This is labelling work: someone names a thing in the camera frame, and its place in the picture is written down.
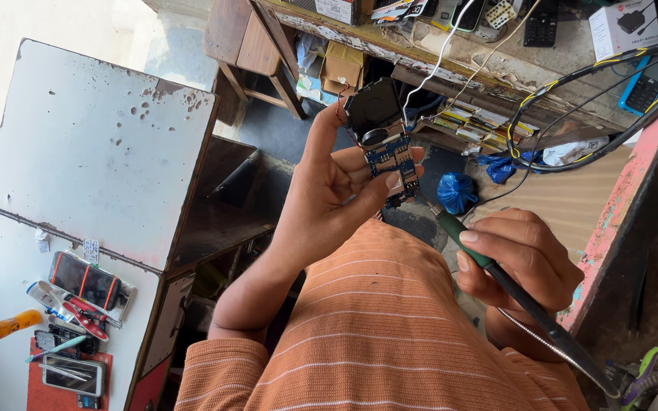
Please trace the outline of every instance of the blue plastic bag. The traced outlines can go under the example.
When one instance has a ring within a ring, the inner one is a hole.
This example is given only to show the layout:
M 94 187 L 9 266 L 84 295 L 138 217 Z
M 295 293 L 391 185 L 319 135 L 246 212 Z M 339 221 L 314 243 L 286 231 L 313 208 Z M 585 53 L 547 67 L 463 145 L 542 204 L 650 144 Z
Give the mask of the blue plastic bag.
M 536 151 L 535 157 L 538 157 L 540 154 L 542 154 L 542 151 Z M 522 158 L 525 160 L 529 161 L 530 156 L 532 156 L 531 151 L 522 153 Z M 489 164 L 489 167 L 486 168 L 486 173 L 491 177 L 491 181 L 495 184 L 503 184 L 517 169 L 524 170 L 527 168 L 524 165 L 512 164 L 512 157 L 478 156 L 476 157 L 476 161 L 479 165 Z M 535 163 L 544 164 L 544 162 L 541 161 L 535 161 Z
M 452 214 L 460 214 L 466 210 L 466 203 L 477 202 L 474 195 L 474 183 L 471 177 L 463 173 L 445 173 L 438 183 L 436 192 L 438 201 Z

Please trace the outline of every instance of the hand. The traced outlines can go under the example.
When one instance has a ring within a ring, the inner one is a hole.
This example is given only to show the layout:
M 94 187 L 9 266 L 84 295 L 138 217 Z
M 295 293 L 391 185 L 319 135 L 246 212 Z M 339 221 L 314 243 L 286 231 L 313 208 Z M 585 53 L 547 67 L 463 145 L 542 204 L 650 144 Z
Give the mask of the hand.
M 470 224 L 461 240 L 464 246 L 499 262 L 551 316 L 570 306 L 572 294 L 584 278 L 550 228 L 531 211 L 507 209 L 493 213 Z M 520 322 L 535 327 L 535 321 L 467 253 L 459 251 L 457 257 L 457 283 L 463 292 L 489 306 L 506 309 Z M 494 335 L 497 330 L 490 330 L 490 324 L 505 327 L 511 322 L 498 322 L 500 313 L 495 309 L 487 315 L 487 333 L 492 334 L 489 340 L 503 340 L 504 336 Z
M 342 99 L 337 104 L 344 105 Z M 360 147 L 332 153 L 337 129 L 347 120 L 334 104 L 319 113 L 311 126 L 276 235 L 266 253 L 296 272 L 329 256 L 384 204 L 400 172 L 372 178 Z M 421 147 L 412 148 L 414 161 L 423 158 Z M 415 166 L 423 175 L 423 166 Z

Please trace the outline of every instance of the person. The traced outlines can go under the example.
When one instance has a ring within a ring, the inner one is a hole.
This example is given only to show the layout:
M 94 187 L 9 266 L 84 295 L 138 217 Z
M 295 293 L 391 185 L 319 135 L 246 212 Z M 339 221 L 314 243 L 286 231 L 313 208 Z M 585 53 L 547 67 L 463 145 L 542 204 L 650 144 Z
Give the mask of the person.
M 332 153 L 339 111 L 316 116 L 271 245 L 217 302 L 208 340 L 187 350 L 175 410 L 588 409 L 568 365 L 494 307 L 544 332 L 465 252 L 457 283 L 489 305 L 489 341 L 456 304 L 441 254 L 371 218 L 400 176 L 371 178 L 359 147 Z M 422 148 L 412 153 L 423 158 Z M 529 211 L 491 214 L 461 239 L 499 261 L 550 315 L 583 280 Z M 269 357 L 266 330 L 304 268 Z

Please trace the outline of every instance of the blue phone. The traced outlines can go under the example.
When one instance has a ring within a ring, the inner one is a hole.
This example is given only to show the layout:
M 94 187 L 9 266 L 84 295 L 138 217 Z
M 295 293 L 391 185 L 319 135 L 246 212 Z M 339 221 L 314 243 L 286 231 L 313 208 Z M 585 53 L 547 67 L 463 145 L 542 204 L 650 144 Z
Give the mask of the blue phone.
M 646 56 L 639 61 L 636 70 L 644 67 L 651 61 L 651 56 Z M 637 116 L 643 116 L 646 110 L 658 98 L 658 63 L 650 68 L 637 73 L 629 80 L 628 86 L 621 99 L 618 100 L 618 107 L 634 113 Z

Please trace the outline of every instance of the orange striped shirt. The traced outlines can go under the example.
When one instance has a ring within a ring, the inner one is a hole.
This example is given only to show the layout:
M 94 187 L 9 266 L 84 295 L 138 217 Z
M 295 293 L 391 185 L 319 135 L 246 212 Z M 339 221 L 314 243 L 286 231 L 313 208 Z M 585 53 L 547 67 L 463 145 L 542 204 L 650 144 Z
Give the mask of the orange striped shirt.
M 271 358 L 246 339 L 188 349 L 175 411 L 588 409 L 567 364 L 485 341 L 405 231 L 370 220 L 306 273 Z

